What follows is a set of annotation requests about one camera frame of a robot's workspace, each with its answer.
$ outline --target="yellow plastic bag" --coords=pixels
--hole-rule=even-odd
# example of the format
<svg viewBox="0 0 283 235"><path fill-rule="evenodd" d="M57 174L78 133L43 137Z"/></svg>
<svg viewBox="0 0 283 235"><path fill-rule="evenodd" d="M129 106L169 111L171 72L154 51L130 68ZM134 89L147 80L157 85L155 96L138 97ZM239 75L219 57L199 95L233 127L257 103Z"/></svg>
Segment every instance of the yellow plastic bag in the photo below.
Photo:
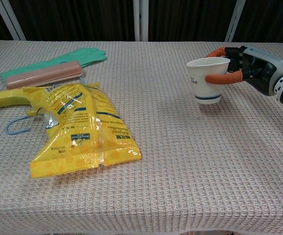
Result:
<svg viewBox="0 0 283 235"><path fill-rule="evenodd" d="M141 159L128 128L98 84L22 92L33 112L47 120L48 142L30 163L32 178Z"/></svg>

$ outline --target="yellow plastic handle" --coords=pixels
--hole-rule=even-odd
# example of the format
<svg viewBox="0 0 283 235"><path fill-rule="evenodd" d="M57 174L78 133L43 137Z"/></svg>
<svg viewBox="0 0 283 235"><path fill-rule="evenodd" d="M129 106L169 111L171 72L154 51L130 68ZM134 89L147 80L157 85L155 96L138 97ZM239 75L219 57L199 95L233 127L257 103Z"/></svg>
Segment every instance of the yellow plastic handle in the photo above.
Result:
<svg viewBox="0 0 283 235"><path fill-rule="evenodd" d="M23 89L5 90L0 92L0 108L11 105L29 105Z"/></svg>

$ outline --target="green rubber glove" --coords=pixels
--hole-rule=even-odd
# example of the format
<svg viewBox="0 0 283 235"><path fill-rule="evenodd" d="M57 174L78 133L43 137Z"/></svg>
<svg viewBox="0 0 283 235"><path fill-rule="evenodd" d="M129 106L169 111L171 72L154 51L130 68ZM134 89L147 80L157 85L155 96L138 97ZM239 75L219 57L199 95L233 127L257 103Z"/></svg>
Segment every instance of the green rubber glove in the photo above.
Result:
<svg viewBox="0 0 283 235"><path fill-rule="evenodd" d="M99 50L98 48L95 48L95 47L85 47L85 48L80 48L75 51L69 52L67 54L58 56L49 61L41 61L35 64L17 68L15 70L2 72L1 78L3 82L5 82L7 77L9 76L21 74L24 72L39 70L39 69L43 69L43 68L50 67L53 65L58 65L63 62L69 62L69 61L74 61L74 60L77 60L78 63L83 68L83 67L86 67L87 65L90 65L92 62L103 61L103 60L106 60L106 58L107 58L106 52L104 50Z"/></svg>

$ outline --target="barcode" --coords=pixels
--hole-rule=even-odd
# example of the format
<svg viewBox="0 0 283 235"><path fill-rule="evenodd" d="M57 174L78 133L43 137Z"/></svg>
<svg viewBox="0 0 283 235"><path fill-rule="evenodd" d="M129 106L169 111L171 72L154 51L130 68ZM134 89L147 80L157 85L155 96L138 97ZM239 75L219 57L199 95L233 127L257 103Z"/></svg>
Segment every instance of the barcode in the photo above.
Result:
<svg viewBox="0 0 283 235"><path fill-rule="evenodd" d="M123 136L123 135L116 135L117 139L130 139L129 136Z"/></svg>
<svg viewBox="0 0 283 235"><path fill-rule="evenodd" d="M47 87L45 90L49 93L50 91L52 91L55 87Z"/></svg>

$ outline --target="table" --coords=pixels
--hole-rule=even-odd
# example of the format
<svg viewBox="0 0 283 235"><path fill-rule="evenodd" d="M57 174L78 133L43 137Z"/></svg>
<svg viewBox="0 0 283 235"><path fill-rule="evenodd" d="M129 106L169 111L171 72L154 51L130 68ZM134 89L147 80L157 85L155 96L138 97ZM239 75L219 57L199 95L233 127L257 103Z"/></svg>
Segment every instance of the table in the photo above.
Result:
<svg viewBox="0 0 283 235"><path fill-rule="evenodd" d="M0 41L0 72L80 47L107 60L84 68L101 82L143 159L31 179L47 140L28 106L0 109L0 234L180 234L230 230L283 234L283 105L247 83L226 86L215 105L196 103L186 63L221 42ZM283 58L283 44L248 43ZM0 90L5 87L0 79Z"/></svg>

